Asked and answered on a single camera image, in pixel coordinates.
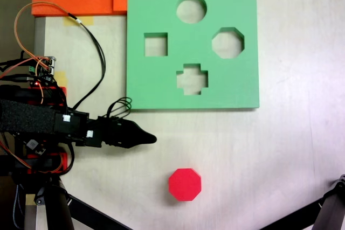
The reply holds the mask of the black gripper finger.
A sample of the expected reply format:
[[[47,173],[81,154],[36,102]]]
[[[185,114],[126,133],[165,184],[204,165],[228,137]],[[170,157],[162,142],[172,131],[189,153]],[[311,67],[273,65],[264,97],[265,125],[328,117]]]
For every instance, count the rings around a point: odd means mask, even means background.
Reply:
[[[125,137],[118,140],[118,147],[121,147],[124,149],[131,149],[141,144],[143,144],[143,142],[138,138]]]
[[[151,133],[143,130],[137,123],[134,121],[126,120],[126,137],[138,138],[143,144],[154,144],[157,141],[157,137]]]

